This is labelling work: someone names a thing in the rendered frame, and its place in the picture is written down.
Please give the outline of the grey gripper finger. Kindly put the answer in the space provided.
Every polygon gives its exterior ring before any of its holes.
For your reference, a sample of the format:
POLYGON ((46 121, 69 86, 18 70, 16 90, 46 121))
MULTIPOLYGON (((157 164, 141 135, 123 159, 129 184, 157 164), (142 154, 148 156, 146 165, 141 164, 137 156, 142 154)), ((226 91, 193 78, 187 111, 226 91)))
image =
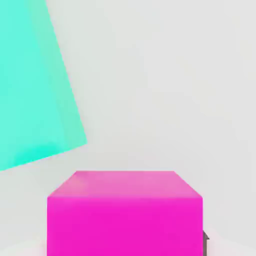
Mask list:
POLYGON ((219 256, 220 238, 214 229, 203 231, 203 256, 219 256))

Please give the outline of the small magenta cube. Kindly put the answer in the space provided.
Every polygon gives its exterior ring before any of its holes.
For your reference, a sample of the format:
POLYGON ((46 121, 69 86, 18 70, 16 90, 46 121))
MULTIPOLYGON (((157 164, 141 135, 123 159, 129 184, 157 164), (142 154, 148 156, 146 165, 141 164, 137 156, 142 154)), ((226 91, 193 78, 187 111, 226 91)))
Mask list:
POLYGON ((173 171, 76 171, 47 198, 47 256, 203 256, 203 198, 173 171))

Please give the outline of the large turquoise box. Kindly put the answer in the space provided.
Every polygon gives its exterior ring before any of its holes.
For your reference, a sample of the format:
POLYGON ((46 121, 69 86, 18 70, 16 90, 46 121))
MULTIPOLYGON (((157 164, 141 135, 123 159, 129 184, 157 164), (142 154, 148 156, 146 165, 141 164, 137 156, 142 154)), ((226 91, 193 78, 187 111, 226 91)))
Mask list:
POLYGON ((0 0, 0 171, 86 142, 46 0, 0 0))

